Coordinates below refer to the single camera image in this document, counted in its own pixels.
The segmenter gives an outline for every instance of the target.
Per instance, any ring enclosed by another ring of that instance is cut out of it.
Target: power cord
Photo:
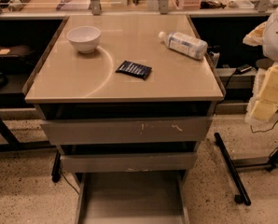
[[[276,121],[274,122],[274,124],[271,126],[271,128],[269,128],[268,130],[253,131],[252,125],[250,125],[250,129],[251,129],[251,132],[252,132],[252,133],[266,133],[266,132],[268,132],[268,131],[271,131],[271,130],[276,126],[277,123],[278,123],[278,120],[276,120]]]
[[[77,194],[79,194],[79,192],[76,190],[76,188],[66,179],[65,175],[63,174],[63,170],[62,170],[62,169],[60,169],[60,173],[61,173],[62,177],[64,178],[64,180],[67,182],[67,184],[68,184],[69,186],[71,186],[71,187],[73,188],[73,190],[74,190]]]

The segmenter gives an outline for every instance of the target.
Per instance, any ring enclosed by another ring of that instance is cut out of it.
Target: drawer
[[[180,174],[83,174],[75,223],[188,224]]]
[[[201,141],[208,117],[158,119],[56,119],[41,127],[52,145]]]
[[[189,170],[196,159],[195,152],[61,156],[69,173]]]

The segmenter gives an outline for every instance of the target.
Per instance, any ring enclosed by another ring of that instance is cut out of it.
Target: bottle cap
[[[166,38],[166,33],[165,32],[159,32],[159,39],[165,40]]]

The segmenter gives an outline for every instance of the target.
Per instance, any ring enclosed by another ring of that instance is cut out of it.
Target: floor
[[[268,129],[278,114],[261,130]],[[45,138],[38,120],[8,120],[21,141]],[[214,133],[220,133],[233,159],[269,156],[278,147],[278,123],[267,133],[251,133],[244,115],[216,115],[198,159],[184,184],[191,224],[278,224],[278,168],[240,172],[252,204],[234,202],[238,191],[230,178]],[[51,181],[54,148],[0,153],[0,223],[74,223],[78,195],[62,177]],[[77,188],[74,178],[63,170]]]

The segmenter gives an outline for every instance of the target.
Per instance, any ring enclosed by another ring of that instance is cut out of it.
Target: white bowl
[[[80,26],[69,31],[66,38],[79,52],[91,53],[99,45],[100,36],[100,29],[93,26]]]

